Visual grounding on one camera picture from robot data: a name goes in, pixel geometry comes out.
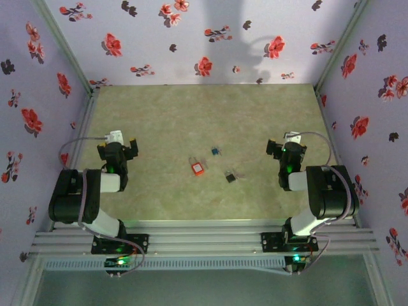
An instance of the glass panel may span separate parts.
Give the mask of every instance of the glass panel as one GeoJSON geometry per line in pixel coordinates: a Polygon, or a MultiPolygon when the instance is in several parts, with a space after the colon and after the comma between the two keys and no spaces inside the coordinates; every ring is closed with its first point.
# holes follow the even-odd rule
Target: glass panel
{"type": "Polygon", "coordinates": [[[362,256],[326,256],[291,277],[254,270],[45,272],[35,306],[358,305],[376,302],[362,256]]]}

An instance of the aluminum rail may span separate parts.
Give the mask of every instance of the aluminum rail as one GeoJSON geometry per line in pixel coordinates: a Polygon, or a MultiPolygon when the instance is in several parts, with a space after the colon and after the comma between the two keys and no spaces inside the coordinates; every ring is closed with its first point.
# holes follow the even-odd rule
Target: aluminum rail
{"type": "MultiPolygon", "coordinates": [[[[263,253],[260,233],[281,231],[283,221],[140,221],[127,223],[128,233],[150,235],[150,257],[282,256],[298,252],[263,253]]],[[[366,254],[378,247],[371,229],[346,219],[321,229],[331,244],[327,255],[366,254]]],[[[37,233],[30,253],[41,257],[89,257],[93,236],[77,226],[56,223],[51,232],[37,233]]],[[[318,238],[320,248],[327,238],[318,238]]]]}

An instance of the lavender wall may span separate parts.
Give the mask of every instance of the lavender wall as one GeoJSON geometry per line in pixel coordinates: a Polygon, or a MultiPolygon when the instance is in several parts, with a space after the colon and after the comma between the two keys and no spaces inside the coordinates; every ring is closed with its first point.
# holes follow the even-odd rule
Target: lavender wall
{"type": "Polygon", "coordinates": [[[408,6],[370,1],[320,90],[396,305],[408,281],[408,6]]]}
{"type": "Polygon", "coordinates": [[[48,219],[59,147],[87,99],[29,0],[1,2],[0,37],[0,305],[9,305],[48,219]]]}

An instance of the green led light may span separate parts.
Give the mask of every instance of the green led light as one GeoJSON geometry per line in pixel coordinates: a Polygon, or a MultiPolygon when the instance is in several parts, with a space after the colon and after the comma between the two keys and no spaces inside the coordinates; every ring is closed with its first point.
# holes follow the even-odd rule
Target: green led light
{"type": "Polygon", "coordinates": [[[292,173],[293,171],[293,166],[291,164],[286,166],[286,171],[288,171],[288,173],[292,173]]]}

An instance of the floral wallpaper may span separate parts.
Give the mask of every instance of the floral wallpaper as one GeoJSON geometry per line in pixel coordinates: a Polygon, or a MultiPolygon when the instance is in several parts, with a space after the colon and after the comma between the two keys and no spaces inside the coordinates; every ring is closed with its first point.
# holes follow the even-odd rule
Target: floral wallpaper
{"type": "Polygon", "coordinates": [[[3,1],[0,20],[0,305],[7,306],[34,235],[46,228],[57,154],[74,137],[87,96],[30,0],[3,1]]]}
{"type": "Polygon", "coordinates": [[[408,282],[407,14],[404,0],[370,1],[319,92],[395,305],[407,305],[408,282]]]}
{"type": "Polygon", "coordinates": [[[314,84],[356,4],[43,1],[91,85],[314,84]]]}

